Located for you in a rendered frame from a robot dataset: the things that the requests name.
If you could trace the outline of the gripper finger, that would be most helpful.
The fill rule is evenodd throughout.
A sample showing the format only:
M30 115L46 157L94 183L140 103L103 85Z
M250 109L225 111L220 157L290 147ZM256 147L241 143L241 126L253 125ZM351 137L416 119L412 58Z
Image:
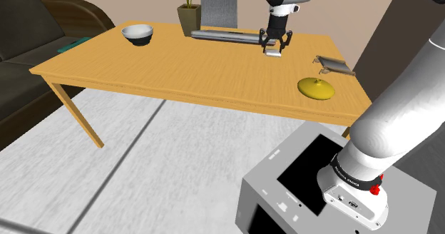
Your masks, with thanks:
M284 40L283 37L281 36L279 38L280 40L280 49L279 51L282 51L286 46L288 46L290 44L292 38L292 31L287 31L286 32L286 39Z
M262 52L263 53L265 53L265 51L266 51L266 45L267 45L269 40L270 40L270 38L266 34L266 30L260 29L259 43L260 43L260 45L262 47Z

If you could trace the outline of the yellow lid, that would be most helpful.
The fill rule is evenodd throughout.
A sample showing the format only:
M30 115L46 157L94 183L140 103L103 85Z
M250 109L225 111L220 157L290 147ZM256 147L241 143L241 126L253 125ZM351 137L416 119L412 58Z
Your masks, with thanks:
M297 83L298 90L306 97L315 100L328 100L335 95L334 87L319 78L304 78Z

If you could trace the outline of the closed grey laptop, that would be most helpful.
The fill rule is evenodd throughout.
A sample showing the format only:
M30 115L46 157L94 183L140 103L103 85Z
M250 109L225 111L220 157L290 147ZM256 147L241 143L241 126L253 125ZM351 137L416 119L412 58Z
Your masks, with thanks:
M228 42L237 42L243 44L260 44L259 34L235 32L235 31L216 31L216 30L191 31L190 34L195 39L228 41Z

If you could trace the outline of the potted bamboo plant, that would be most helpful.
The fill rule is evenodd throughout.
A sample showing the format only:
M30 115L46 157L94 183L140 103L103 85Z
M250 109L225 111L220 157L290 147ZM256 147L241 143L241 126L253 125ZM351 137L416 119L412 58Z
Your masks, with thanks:
M185 0L185 3L177 8L177 12L184 36L191 37L192 31L200 30L200 4L193 4L193 0Z

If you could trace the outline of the white and black bowl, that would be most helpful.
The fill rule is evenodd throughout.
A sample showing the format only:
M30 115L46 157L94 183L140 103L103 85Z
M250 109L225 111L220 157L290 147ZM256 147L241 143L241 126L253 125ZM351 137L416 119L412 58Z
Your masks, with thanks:
M123 28L122 35L134 46L145 46L153 36L153 27L147 24L136 24Z

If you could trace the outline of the grey robot stand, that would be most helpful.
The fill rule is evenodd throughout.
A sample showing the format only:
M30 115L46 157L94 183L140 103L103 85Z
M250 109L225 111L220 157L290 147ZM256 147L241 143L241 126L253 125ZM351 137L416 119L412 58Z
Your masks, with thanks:
M243 234L427 234L436 191L394 166L384 173L389 214L370 230L324 201L316 174L347 139L305 122L242 179L235 223Z

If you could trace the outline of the dark brown sofa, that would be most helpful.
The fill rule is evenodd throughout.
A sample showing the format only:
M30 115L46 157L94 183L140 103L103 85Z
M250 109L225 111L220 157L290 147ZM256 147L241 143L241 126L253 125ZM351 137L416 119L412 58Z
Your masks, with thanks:
M30 68L114 26L84 0L0 0L0 151L62 105Z

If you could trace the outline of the teal book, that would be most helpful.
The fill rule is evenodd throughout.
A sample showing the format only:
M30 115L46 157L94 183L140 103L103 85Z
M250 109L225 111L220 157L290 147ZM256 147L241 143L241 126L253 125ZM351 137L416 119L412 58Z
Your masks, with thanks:
M65 51L68 51L68 50L70 50L70 49L72 49L72 48L75 48L75 47L77 47L78 45L80 45L80 44L82 44L82 43L88 41L89 39L91 39L91 37L83 37L83 38L81 38L81 39L79 39L79 40L77 40L77 41L74 41L74 42L72 42L72 43L66 45L66 46L63 46L62 48L58 49L57 52L58 52L58 53L63 53L63 52L65 52Z

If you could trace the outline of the wooden table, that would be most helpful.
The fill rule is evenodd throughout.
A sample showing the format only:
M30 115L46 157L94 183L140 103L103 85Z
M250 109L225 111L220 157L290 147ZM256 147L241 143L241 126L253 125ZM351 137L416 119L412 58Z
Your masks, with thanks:
M198 40L177 24L153 24L153 37L134 46L117 26L32 68L92 141L103 142L63 90L65 85L350 126L370 106L353 76L328 73L326 101L303 96L298 81L320 77L316 56L340 59L330 37L294 34L281 57L253 44Z

